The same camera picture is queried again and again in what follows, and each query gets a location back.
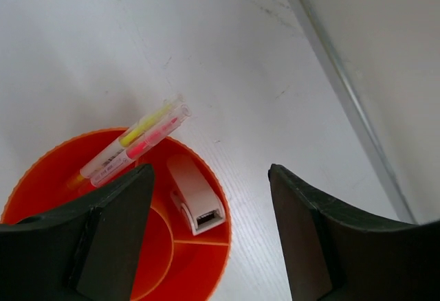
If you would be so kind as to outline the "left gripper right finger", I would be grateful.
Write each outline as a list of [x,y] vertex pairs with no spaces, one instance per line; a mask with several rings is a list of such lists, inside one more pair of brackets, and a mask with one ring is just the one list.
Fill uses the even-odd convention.
[[279,164],[268,172],[294,300],[438,300],[439,222],[371,214]]

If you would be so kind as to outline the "yellow highlighter pen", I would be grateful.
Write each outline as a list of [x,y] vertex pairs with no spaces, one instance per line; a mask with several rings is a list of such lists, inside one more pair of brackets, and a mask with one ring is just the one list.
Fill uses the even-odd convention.
[[85,164],[67,181],[70,190],[80,186],[86,179],[93,176],[102,168],[107,166],[112,159],[128,148],[134,141],[139,139],[145,132],[154,127],[167,113],[170,113],[179,104],[184,103],[184,97],[178,93],[164,101],[163,105],[152,114],[140,118],[135,124],[129,127],[123,134],[115,138],[108,146],[101,150],[93,159]]

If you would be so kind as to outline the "pink white mini stapler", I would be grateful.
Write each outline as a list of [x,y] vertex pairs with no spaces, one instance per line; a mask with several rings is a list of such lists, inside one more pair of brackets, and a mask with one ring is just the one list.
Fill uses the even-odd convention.
[[175,183],[170,197],[192,235],[200,235],[226,222],[223,203],[191,157],[175,155],[166,165]]

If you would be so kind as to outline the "pink highlighter pen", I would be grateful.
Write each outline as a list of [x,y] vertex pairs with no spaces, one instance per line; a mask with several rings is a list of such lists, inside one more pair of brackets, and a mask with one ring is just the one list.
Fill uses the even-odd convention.
[[143,154],[159,144],[165,137],[182,125],[190,116],[189,108],[179,104],[170,113],[167,113],[154,127],[149,129],[139,139],[110,161],[110,163],[88,180],[94,187],[100,187],[119,172],[130,166]]

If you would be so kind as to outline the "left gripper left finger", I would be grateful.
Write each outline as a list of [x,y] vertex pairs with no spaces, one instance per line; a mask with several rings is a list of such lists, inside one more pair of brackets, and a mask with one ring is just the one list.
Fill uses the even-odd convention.
[[153,196],[142,164],[57,208],[1,226],[2,300],[129,300]]

